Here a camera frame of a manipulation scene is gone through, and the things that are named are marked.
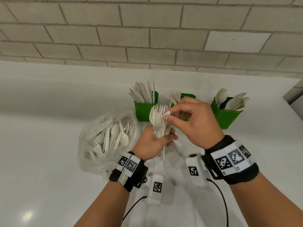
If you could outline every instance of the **bag of plastic utensils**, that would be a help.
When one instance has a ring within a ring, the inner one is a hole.
[[[99,116],[80,132],[78,163],[81,170],[108,178],[118,158],[132,150],[140,135],[141,128],[132,110],[112,110]]]

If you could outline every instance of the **person's left forearm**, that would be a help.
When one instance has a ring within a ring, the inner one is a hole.
[[[129,192],[119,182],[108,182],[74,227],[120,227]]]

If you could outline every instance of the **hand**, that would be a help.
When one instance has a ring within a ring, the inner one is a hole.
[[[176,131],[172,129],[169,135],[165,135],[163,138],[157,139],[154,134],[153,127],[147,126],[140,136],[137,144],[134,146],[132,152],[143,161],[153,159],[161,152],[165,145],[170,147],[175,144],[173,140],[178,139],[175,132]]]
[[[163,119],[180,129],[198,147],[209,149],[224,138],[208,103],[184,97],[168,111],[171,115],[164,116]],[[187,118],[190,118],[188,122],[179,119],[179,116],[185,118],[186,113]]]

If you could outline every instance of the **perforated basket wall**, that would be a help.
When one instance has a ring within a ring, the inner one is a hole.
[[[232,98],[233,97],[227,97],[227,99],[220,105],[220,109],[217,107],[215,99],[211,103],[211,109],[221,129],[227,129],[242,112],[222,109],[225,107],[226,103]]]
[[[154,105],[158,104],[158,92],[156,91],[156,103],[137,103],[134,101],[134,108],[136,110],[136,116],[139,121],[149,122],[149,114]]]
[[[193,95],[193,94],[181,93],[181,99],[182,99],[184,96],[191,97],[191,98],[196,98],[196,96]]]

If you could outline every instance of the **person's right forearm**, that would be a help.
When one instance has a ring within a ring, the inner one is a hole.
[[[303,226],[303,211],[261,173],[230,188],[249,227]]]

